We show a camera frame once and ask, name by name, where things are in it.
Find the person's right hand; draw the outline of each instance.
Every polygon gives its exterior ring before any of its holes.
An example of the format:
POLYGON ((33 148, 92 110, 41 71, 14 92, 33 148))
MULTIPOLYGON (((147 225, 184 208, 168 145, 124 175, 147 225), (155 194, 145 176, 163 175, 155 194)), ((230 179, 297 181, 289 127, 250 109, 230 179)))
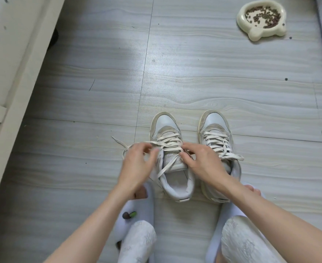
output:
POLYGON ((194 160, 185 152, 179 153, 183 162, 204 182, 212 186, 215 186, 215 184, 218 186, 218 183, 221 184, 230 177, 221 159, 209 146, 185 142, 182 148, 196 155, 196 160, 194 160))

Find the white slipper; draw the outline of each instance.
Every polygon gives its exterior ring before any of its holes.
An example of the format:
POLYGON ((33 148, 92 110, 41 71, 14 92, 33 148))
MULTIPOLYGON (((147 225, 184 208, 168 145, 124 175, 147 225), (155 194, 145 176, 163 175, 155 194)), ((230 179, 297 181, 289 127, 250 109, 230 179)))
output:
MULTIPOLYGON (((113 229, 116 244, 125 239, 130 227, 137 221, 147 221, 154 226, 154 188, 150 182, 144 183, 143 186, 147 198, 128 200, 117 217, 113 229)), ((155 263, 154 254, 151 254, 148 262, 155 263)))
POLYGON ((225 226, 226 222, 234 217, 234 216, 244 216, 247 217, 236 205, 232 202, 222 204, 220 217, 218 218, 217 226, 215 232, 210 241, 210 245, 207 249, 206 256, 205 256, 205 263, 216 263, 216 257, 218 252, 221 250, 221 238, 222 238, 222 229, 225 226))

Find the shoelace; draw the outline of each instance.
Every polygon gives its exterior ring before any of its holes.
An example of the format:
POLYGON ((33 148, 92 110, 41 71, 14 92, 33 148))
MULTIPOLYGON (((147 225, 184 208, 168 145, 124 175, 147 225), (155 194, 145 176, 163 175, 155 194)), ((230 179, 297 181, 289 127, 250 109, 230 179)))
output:
POLYGON ((237 159, 243 161, 241 155, 234 154, 230 148, 228 136, 215 132, 204 132, 206 145, 212 148, 220 157, 220 159, 237 159))
MULTIPOLYGON (((181 145, 183 144, 183 141, 180 139, 180 134, 179 133, 173 133, 167 136, 162 136, 157 138, 157 141, 148 141, 151 144, 154 144, 160 148, 160 150, 163 151, 177 151, 179 152, 184 151, 181 148, 181 145)), ((127 146, 124 144, 122 141, 116 139, 115 137, 112 137, 117 143, 120 145, 124 146, 124 151, 122 152, 122 159, 124 159, 125 154, 129 150, 129 148, 133 145, 127 146)), ((177 159, 180 158, 180 155, 177 154, 172 158, 172 160, 158 173, 158 178, 163 175, 172 165, 173 163, 176 162, 177 159)))

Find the sneaker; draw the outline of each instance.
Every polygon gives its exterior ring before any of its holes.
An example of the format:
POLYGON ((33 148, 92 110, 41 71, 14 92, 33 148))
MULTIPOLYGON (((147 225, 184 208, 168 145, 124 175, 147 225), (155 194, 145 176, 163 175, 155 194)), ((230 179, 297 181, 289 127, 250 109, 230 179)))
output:
POLYGON ((179 155, 183 140, 171 114, 161 112, 154 117, 149 142, 160 149, 156 171, 161 187, 177 202, 188 201, 194 192, 195 176, 179 155))
MULTIPOLYGON (((241 167, 239 161, 244 160, 244 158, 234 154, 232 133, 225 117, 215 110, 204 112, 198 126, 198 138, 200 144, 209 146, 218 154, 227 173, 240 181, 241 167)), ((212 201, 217 203, 229 202, 228 198, 203 181, 201 181, 201 190, 212 201)))

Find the pant leg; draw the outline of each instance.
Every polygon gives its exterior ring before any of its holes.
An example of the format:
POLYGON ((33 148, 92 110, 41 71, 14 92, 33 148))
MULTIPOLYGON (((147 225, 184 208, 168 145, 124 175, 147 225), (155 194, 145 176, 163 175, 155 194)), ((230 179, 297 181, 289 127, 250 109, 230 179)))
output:
POLYGON ((122 241, 118 263, 145 263, 149 257, 149 263, 154 263, 155 242, 154 227, 147 221, 135 222, 122 241))
POLYGON ((221 243, 228 263, 286 263, 247 217, 230 218, 223 227, 221 243))

